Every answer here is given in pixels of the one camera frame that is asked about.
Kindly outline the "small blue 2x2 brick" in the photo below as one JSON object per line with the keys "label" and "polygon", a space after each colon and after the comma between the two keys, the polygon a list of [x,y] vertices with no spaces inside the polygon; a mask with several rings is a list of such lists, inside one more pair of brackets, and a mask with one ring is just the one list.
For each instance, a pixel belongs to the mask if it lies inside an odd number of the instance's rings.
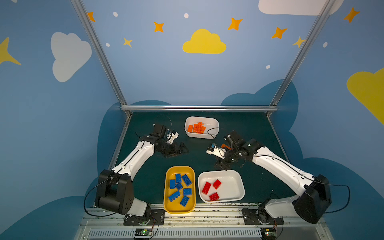
{"label": "small blue 2x2 brick", "polygon": [[176,188],[179,191],[179,190],[181,190],[183,188],[183,185],[181,183],[177,183],[176,184]]}

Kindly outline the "blue 2x3 lego brick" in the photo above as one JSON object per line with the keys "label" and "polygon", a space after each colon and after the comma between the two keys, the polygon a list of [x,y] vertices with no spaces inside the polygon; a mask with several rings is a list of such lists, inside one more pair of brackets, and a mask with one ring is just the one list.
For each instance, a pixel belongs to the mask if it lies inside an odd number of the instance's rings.
{"label": "blue 2x3 lego brick", "polygon": [[181,177],[181,174],[176,174],[176,175],[175,175],[175,182],[176,182],[176,184],[178,184],[178,183],[181,183],[181,182],[182,182],[182,177]]}

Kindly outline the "blue long brick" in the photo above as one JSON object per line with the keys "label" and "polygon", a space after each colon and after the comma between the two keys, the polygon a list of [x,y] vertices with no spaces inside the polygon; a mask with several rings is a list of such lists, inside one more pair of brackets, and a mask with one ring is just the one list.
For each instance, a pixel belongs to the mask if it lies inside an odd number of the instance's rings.
{"label": "blue long brick", "polygon": [[168,199],[170,202],[173,202],[174,200],[176,200],[177,198],[179,198],[181,196],[181,193],[179,191],[176,191],[175,193],[171,194]]}

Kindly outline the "orange lego chassis piece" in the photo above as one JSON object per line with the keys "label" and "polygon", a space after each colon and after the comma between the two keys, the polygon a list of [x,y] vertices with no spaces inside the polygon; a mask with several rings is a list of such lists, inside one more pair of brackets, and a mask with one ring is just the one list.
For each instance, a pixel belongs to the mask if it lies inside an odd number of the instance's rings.
{"label": "orange lego chassis piece", "polygon": [[202,122],[198,122],[197,124],[194,124],[193,133],[204,134],[205,130],[206,130],[206,127]]}

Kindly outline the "orange 2x4 plate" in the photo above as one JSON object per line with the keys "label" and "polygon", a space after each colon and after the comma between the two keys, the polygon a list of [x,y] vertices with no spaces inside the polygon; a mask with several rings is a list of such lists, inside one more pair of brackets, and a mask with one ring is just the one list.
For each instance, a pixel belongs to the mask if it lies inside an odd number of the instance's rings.
{"label": "orange 2x4 plate", "polygon": [[231,150],[231,148],[225,144],[222,144],[221,148],[226,149],[226,150]]}

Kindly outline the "small orange lego brick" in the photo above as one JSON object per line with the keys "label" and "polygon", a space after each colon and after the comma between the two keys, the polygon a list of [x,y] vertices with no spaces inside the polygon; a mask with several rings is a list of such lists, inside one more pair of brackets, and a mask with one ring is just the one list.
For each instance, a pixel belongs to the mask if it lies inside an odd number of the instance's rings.
{"label": "small orange lego brick", "polygon": [[187,129],[187,132],[192,133],[193,129],[194,129],[194,126],[193,125],[189,125],[188,129]]}

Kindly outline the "red 2x2 plate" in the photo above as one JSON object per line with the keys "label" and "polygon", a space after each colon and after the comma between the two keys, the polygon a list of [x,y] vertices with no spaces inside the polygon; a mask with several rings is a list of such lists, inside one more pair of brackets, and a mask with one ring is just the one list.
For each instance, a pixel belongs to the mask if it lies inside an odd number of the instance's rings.
{"label": "red 2x2 plate", "polygon": [[211,202],[215,202],[215,201],[217,201],[217,200],[220,199],[220,196],[218,195],[218,193],[213,193],[213,194],[211,194],[211,195],[209,196],[209,198],[210,198],[210,201],[211,201]]}

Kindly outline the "red cube brick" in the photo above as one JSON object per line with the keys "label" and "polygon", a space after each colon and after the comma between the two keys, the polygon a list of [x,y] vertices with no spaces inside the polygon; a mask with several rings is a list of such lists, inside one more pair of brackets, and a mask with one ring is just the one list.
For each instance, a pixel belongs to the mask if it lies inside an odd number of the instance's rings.
{"label": "red cube brick", "polygon": [[222,182],[221,182],[220,180],[216,180],[216,181],[213,183],[212,187],[213,187],[215,190],[217,190],[217,189],[221,186],[221,184],[222,184]]}

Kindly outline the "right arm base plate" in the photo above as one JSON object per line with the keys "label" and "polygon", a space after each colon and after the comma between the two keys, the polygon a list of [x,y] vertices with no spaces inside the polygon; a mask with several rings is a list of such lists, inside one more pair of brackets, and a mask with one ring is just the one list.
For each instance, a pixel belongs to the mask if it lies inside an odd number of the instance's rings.
{"label": "right arm base plate", "polygon": [[245,225],[283,225],[283,218],[272,218],[265,210],[243,208]]}

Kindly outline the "blue 2x4 brick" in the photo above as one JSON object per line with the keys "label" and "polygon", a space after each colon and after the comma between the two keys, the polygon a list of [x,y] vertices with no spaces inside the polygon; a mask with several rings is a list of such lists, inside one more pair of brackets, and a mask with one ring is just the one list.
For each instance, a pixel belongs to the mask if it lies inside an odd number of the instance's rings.
{"label": "blue 2x4 brick", "polygon": [[182,180],[184,181],[186,187],[192,184],[192,181],[190,180],[187,174],[182,175]]}

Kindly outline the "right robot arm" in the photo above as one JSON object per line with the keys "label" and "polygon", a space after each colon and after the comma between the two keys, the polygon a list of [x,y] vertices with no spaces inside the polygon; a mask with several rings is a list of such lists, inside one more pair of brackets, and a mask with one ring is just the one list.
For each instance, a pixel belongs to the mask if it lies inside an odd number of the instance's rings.
{"label": "right robot arm", "polygon": [[238,160],[245,160],[267,170],[294,191],[294,196],[267,199],[259,205],[256,218],[262,225],[271,224],[280,217],[300,217],[316,224],[332,203],[329,180],[300,170],[273,153],[255,139],[245,141],[236,131],[224,137],[227,148],[212,144],[207,154],[214,155],[221,167],[229,167]]}

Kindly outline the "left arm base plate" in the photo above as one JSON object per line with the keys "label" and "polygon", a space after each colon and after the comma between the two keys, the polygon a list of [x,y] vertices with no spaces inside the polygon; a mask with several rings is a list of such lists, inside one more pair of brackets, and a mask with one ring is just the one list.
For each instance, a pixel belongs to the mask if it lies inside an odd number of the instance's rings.
{"label": "left arm base plate", "polygon": [[165,210],[151,210],[146,211],[143,216],[126,215],[123,225],[124,226],[149,226],[155,224],[156,226],[163,226],[165,220]]}

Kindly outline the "red 2x4 lego brick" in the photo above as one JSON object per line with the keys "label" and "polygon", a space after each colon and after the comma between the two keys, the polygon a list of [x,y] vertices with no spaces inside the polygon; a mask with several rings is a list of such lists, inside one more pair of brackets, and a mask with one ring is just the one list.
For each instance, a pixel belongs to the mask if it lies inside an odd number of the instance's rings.
{"label": "red 2x4 lego brick", "polygon": [[211,186],[212,186],[211,183],[206,182],[205,185],[204,185],[204,187],[203,187],[202,193],[203,193],[204,195],[207,195],[207,194],[209,193],[209,190],[210,190]]}

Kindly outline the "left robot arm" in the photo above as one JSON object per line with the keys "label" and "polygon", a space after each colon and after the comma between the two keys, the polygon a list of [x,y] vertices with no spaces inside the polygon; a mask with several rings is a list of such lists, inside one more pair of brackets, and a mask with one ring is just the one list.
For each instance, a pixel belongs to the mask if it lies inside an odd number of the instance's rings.
{"label": "left robot arm", "polygon": [[149,204],[134,197],[133,180],[144,163],[156,152],[165,158],[188,153],[184,143],[176,142],[178,136],[175,130],[154,124],[153,132],[140,137],[137,146],[119,165],[100,173],[95,206],[120,215],[148,215]]}

